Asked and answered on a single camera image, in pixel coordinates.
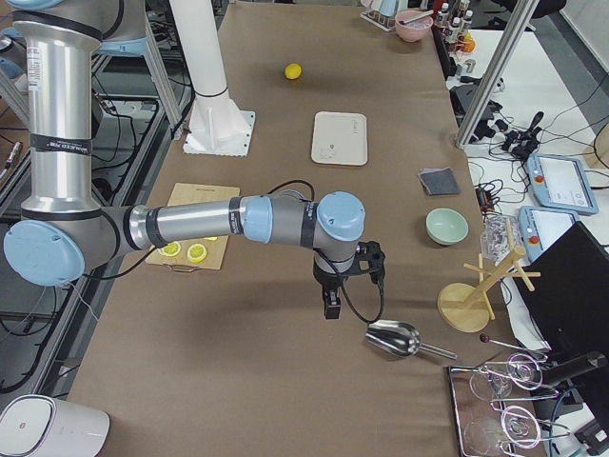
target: green bowl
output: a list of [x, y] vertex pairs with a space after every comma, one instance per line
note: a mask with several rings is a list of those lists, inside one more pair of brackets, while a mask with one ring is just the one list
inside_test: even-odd
[[429, 211], [425, 219], [425, 226], [429, 238], [443, 246], [459, 243], [469, 231], [465, 218], [449, 208]]

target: computer screen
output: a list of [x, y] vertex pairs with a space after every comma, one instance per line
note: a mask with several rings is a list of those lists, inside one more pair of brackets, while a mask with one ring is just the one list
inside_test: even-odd
[[[539, 271], [524, 303], [560, 362], [597, 350], [609, 357], [609, 254], [582, 222], [568, 229], [528, 271]], [[609, 429], [609, 367], [573, 382], [599, 424]]]

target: pink bowl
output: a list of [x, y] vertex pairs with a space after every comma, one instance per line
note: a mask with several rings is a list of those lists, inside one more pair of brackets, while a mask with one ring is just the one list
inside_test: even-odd
[[400, 21], [406, 21], [412, 19], [415, 16], [421, 14], [420, 10], [404, 10], [396, 14], [396, 33], [402, 38], [403, 41], [408, 43], [414, 43], [415, 41], [421, 40], [426, 33], [429, 32], [434, 20], [431, 16], [424, 17], [418, 21], [411, 22], [403, 26]]

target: bowl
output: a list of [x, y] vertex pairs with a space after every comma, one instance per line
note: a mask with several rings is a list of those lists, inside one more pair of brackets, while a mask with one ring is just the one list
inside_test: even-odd
[[403, 41], [414, 43], [415, 41], [421, 40], [427, 33], [429, 33], [429, 30], [434, 23], [431, 16], [426, 16], [418, 21], [406, 24], [405, 26], [400, 24], [400, 21], [412, 19], [421, 13], [422, 11], [420, 10], [404, 10], [396, 14], [396, 33], [398, 33]]
[[443, 246], [459, 243], [469, 231], [465, 218], [449, 208], [429, 211], [425, 219], [425, 226], [429, 238]]

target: white table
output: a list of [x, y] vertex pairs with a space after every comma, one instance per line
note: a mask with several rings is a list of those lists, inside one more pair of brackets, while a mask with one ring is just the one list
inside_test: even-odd
[[[463, 64], [467, 59], [475, 59], [476, 66], [467, 76], [480, 78], [488, 67], [492, 54], [501, 39], [501, 31], [472, 30], [472, 36], [477, 45], [474, 51], [469, 54], [457, 54], [455, 60], [458, 64]], [[595, 134], [592, 129], [587, 127], [588, 121], [584, 118], [580, 109], [572, 109], [572, 107], [577, 105], [577, 102], [560, 79], [559, 74], [545, 54], [535, 34], [527, 32], [522, 36], [502, 77], [505, 83], [505, 91], [494, 93], [491, 99], [503, 105], [501, 113], [514, 126], [526, 129], [536, 112], [540, 110], [544, 112], [540, 127], [549, 129], [554, 134], [548, 132], [540, 134], [539, 138], [542, 142], [539, 148], [540, 153], [570, 156], [591, 150], [591, 148], [584, 144], [558, 137], [558, 135], [571, 135], [576, 130], [581, 129], [581, 131], [573, 134], [571, 138], [582, 143], [591, 144]], [[451, 88], [458, 83], [454, 78], [449, 78], [446, 84]], [[512, 165], [509, 162], [492, 162], [488, 160], [489, 149], [491, 148], [493, 148], [494, 154], [499, 154], [504, 158], [509, 157], [508, 154], [501, 154], [502, 150], [497, 147], [497, 144], [500, 144], [502, 140], [503, 136], [498, 134], [492, 140], [485, 139], [483, 144], [467, 145], [464, 151], [469, 157], [470, 164], [472, 164], [470, 169], [474, 185], [479, 182], [502, 179], [507, 187], [513, 188], [516, 191], [507, 189], [501, 192], [500, 197], [502, 202], [499, 205], [499, 210], [503, 214], [517, 216], [521, 206], [536, 205], [537, 202], [530, 190], [525, 195], [518, 193], [524, 190], [524, 184], [515, 183], [512, 179], [512, 176], [516, 176], [515, 169], [517, 165]], [[606, 185], [606, 178], [595, 173], [586, 174], [591, 186]], [[609, 244], [609, 230], [607, 230], [609, 224], [609, 192], [607, 190], [596, 191], [595, 198], [599, 204], [599, 214], [581, 216], [581, 221], [602, 244], [606, 245]], [[514, 334], [530, 348], [542, 347], [543, 342], [540, 341], [537, 333], [531, 326], [528, 309], [524, 305], [514, 282], [508, 280], [506, 284], [510, 287], [513, 296], [508, 310]], [[592, 417], [592, 413], [584, 405], [584, 409], [581, 411], [561, 416], [560, 422], [572, 430], [577, 430], [590, 421]], [[557, 439], [555, 443], [560, 450], [561, 456], [569, 456], [581, 446], [574, 436]], [[609, 451], [601, 455], [609, 457]]]

